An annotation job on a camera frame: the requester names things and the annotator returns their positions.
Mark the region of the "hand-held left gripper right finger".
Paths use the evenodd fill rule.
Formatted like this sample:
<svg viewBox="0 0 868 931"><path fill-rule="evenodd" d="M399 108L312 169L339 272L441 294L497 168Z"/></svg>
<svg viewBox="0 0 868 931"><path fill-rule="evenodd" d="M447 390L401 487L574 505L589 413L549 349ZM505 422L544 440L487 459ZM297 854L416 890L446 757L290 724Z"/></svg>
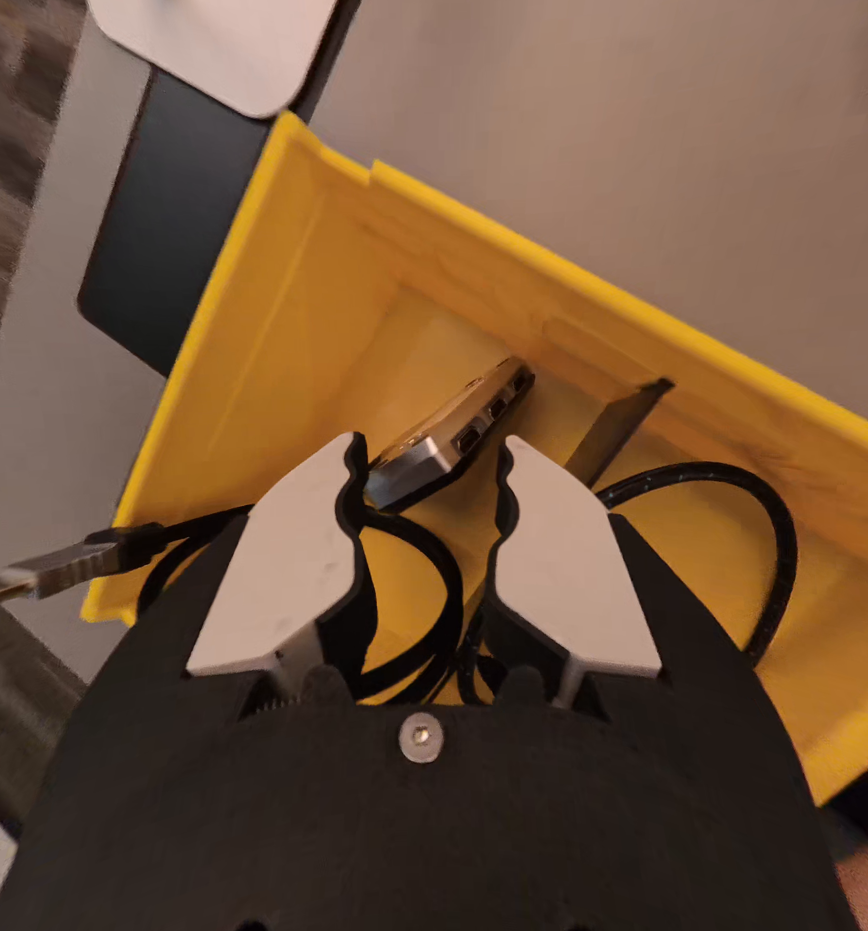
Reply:
<svg viewBox="0 0 868 931"><path fill-rule="evenodd" d="M499 450L497 487L482 598L491 655L534 669L561 708L591 674L655 681L661 655L605 506L517 435Z"/></svg>

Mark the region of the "yellow plastic bin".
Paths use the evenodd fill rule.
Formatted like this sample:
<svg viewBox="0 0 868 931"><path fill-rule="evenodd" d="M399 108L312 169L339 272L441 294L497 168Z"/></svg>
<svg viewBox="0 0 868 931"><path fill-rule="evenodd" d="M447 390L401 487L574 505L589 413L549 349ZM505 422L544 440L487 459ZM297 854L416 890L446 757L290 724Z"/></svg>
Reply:
<svg viewBox="0 0 868 931"><path fill-rule="evenodd" d="M758 668L818 803L868 770L868 421L380 162L272 129L114 523L254 503L342 433L370 455L507 355L514 426L564 463L606 402L673 390L614 476L671 460L760 475L797 524L792 601Z"/></svg>

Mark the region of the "white plate with round disc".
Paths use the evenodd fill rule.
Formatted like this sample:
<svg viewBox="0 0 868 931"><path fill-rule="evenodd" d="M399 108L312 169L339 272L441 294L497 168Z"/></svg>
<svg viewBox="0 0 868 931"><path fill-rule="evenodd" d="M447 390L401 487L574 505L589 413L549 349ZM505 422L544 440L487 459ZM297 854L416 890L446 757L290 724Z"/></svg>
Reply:
<svg viewBox="0 0 868 931"><path fill-rule="evenodd" d="M334 1L88 1L128 52L249 118L302 88Z"/></svg>

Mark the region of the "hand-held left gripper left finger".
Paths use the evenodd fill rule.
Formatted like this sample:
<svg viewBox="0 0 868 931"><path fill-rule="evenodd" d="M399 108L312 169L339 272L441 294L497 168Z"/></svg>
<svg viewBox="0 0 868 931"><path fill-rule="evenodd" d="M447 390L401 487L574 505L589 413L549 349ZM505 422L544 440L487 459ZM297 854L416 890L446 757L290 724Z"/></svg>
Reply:
<svg viewBox="0 0 868 931"><path fill-rule="evenodd" d="M263 671L286 699L310 669L335 667L354 690L374 637L365 437L343 433L252 508L190 654L193 677Z"/></svg>

